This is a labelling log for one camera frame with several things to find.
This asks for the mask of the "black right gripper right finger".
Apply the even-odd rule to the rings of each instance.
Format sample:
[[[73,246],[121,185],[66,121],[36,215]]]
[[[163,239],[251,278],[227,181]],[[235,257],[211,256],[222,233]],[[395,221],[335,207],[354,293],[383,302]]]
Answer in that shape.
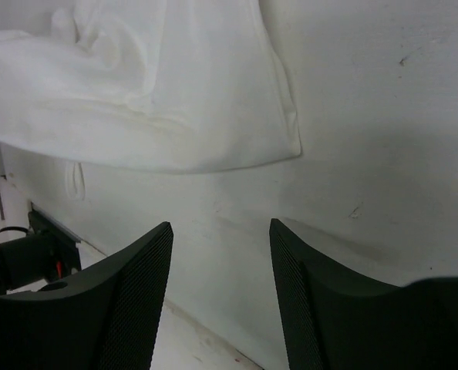
[[[292,369],[458,369],[458,277],[403,287],[362,275],[278,219],[271,261]]]

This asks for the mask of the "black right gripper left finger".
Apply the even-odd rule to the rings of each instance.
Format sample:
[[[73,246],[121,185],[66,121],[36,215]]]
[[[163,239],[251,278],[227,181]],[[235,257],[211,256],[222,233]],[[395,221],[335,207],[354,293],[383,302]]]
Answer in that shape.
[[[150,368],[172,247],[163,222],[39,291],[0,295],[0,369]]]

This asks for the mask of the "white tank top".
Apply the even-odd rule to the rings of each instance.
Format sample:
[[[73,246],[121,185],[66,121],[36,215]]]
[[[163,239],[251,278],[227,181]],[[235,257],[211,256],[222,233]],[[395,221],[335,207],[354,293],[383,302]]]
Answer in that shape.
[[[0,142],[182,174],[301,153],[257,1],[78,1],[45,34],[1,30]]]

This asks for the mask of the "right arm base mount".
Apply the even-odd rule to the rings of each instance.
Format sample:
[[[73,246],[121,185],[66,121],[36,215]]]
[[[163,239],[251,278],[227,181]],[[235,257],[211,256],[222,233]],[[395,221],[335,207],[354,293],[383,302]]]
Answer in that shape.
[[[44,280],[53,283],[82,270],[79,238],[45,214],[31,210],[28,227],[3,227],[23,237],[0,243],[0,295]]]

